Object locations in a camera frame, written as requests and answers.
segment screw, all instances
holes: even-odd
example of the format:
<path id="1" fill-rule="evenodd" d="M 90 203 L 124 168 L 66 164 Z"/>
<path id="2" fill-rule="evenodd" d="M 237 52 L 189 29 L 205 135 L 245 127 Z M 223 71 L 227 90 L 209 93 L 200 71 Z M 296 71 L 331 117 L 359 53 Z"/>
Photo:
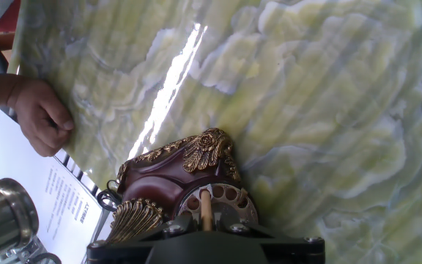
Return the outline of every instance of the screw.
<path id="1" fill-rule="evenodd" d="M 164 232 L 167 232 L 170 235 L 175 235 L 177 233 L 183 232 L 184 229 L 178 224 L 173 224 L 168 228 L 165 228 Z"/>
<path id="2" fill-rule="evenodd" d="M 322 238 L 320 238 L 320 237 L 304 238 L 304 239 L 309 243 L 315 243 L 315 242 L 319 242 L 319 241 L 322 240 Z"/>
<path id="3" fill-rule="evenodd" d="M 233 224 L 231 230 L 232 232 L 246 232 L 248 231 L 248 227 L 243 224 Z"/>
<path id="4" fill-rule="evenodd" d="M 103 247 L 107 244 L 107 241 L 104 240 L 99 240 L 99 241 L 95 241 L 91 243 L 91 248 L 96 249 L 96 248 L 100 248 Z"/>
<path id="5" fill-rule="evenodd" d="M 28 252 L 22 252 L 22 254 L 21 254 L 21 256 L 23 257 L 23 258 L 27 258 L 27 257 L 29 257 L 29 253 Z"/>

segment antique telephone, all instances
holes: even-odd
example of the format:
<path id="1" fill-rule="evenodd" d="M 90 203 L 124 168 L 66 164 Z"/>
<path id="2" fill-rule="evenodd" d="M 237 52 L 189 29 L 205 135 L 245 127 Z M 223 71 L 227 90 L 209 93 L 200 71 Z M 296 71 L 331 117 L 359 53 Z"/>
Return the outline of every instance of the antique telephone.
<path id="1" fill-rule="evenodd" d="M 115 219 L 87 262 L 325 263 L 323 239 L 259 225 L 231 151 L 230 137 L 210 128 L 126 161 L 97 197 Z"/>

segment white paper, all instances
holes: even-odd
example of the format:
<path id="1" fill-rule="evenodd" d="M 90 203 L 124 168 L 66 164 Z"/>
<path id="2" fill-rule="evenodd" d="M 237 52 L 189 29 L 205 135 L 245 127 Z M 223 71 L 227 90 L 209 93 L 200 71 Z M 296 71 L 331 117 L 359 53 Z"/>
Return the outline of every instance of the white paper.
<path id="1" fill-rule="evenodd" d="M 0 178 L 17 180 L 37 209 L 38 237 L 64 264 L 81 263 L 102 212 L 55 158 L 39 156 L 20 126 L 0 111 Z"/>

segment finger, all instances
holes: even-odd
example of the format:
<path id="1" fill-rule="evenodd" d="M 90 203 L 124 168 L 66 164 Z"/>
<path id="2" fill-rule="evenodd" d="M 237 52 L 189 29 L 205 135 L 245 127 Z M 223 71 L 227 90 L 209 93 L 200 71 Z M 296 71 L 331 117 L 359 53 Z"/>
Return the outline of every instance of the finger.
<path id="1" fill-rule="evenodd" d="M 35 136 L 49 147 L 59 149 L 69 139 L 70 131 L 53 127 L 47 119 L 38 119 Z"/>
<path id="2" fill-rule="evenodd" d="M 74 122 L 71 114 L 63 106 L 62 102 L 59 101 L 53 91 L 50 91 L 50 95 L 40 102 L 40 105 L 47 111 L 50 118 L 62 129 L 72 130 L 74 128 Z"/>
<path id="3" fill-rule="evenodd" d="M 43 143 L 41 139 L 38 139 L 37 137 L 33 136 L 29 139 L 30 144 L 34 148 L 35 151 L 42 157 L 51 157 L 55 155 L 59 148 L 53 148 L 49 147 L 47 144 Z"/>

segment chrome cylinder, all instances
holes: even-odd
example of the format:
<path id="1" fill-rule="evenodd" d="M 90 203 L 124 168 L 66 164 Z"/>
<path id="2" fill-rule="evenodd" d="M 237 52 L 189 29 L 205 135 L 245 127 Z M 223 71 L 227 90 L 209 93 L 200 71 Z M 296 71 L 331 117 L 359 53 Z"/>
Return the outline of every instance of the chrome cylinder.
<path id="1" fill-rule="evenodd" d="M 0 252 L 27 245 L 38 231 L 32 199 L 15 180 L 0 180 Z"/>

